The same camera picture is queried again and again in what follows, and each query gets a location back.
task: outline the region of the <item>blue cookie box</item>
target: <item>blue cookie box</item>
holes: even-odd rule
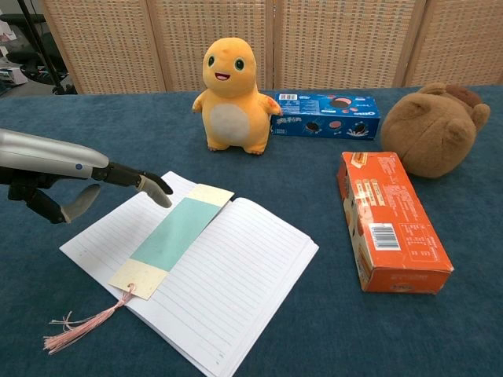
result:
[[[283,92],[275,96],[283,116],[271,117],[271,133],[284,136],[372,140],[380,114],[373,97]]]

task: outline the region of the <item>notebook page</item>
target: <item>notebook page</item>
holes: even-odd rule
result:
[[[173,189],[170,208],[158,206],[140,192],[60,247],[117,298],[122,291],[108,285],[108,280],[196,186],[173,172],[165,174],[163,179]]]
[[[237,199],[183,254],[148,305],[128,306],[204,374],[231,375],[314,255],[304,253],[311,244],[285,221]]]

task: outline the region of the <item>wicker panel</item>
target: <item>wicker panel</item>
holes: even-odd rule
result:
[[[503,1],[434,0],[406,85],[495,84],[503,75]]]
[[[149,7],[168,89],[202,90],[204,54],[223,37],[250,44],[257,84],[272,88],[272,0],[152,0]]]
[[[44,0],[80,93],[165,90],[146,0]]]
[[[399,85],[403,77],[395,76],[405,73],[423,6],[416,0],[278,0],[274,87]]]

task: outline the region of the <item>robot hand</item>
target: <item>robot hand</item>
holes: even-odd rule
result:
[[[0,184],[9,185],[8,198],[24,200],[28,208],[52,223],[70,223],[90,207],[98,184],[85,188],[76,200],[60,206],[40,189],[60,179],[88,179],[134,186],[168,208],[173,190],[159,176],[111,163],[100,152],[82,145],[0,129]]]

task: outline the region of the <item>table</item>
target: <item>table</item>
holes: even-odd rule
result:
[[[387,114],[413,88],[343,90],[371,95]],[[467,159],[436,180],[411,178],[455,271],[434,295],[362,292],[336,187],[342,151],[375,141],[272,136],[263,156],[209,152],[197,93],[52,96],[0,101],[2,127],[95,148],[158,174],[173,170],[255,201],[310,235],[320,249],[259,337],[238,376],[501,375],[503,371],[503,86],[473,87],[492,114]],[[88,185],[61,181],[68,203]],[[200,375],[129,310],[49,357],[42,337],[69,310],[94,315],[116,300],[58,248],[135,194],[102,185],[71,225],[51,225],[0,187],[3,375]]]

